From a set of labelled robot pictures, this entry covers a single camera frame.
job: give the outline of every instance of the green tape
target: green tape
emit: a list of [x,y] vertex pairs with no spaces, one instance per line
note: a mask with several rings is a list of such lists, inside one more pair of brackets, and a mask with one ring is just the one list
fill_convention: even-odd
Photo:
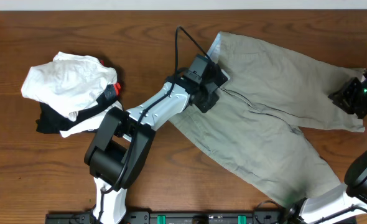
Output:
[[157,216],[157,224],[165,224],[165,215]]
[[246,224],[246,216],[245,215],[239,215],[238,216],[238,224]]

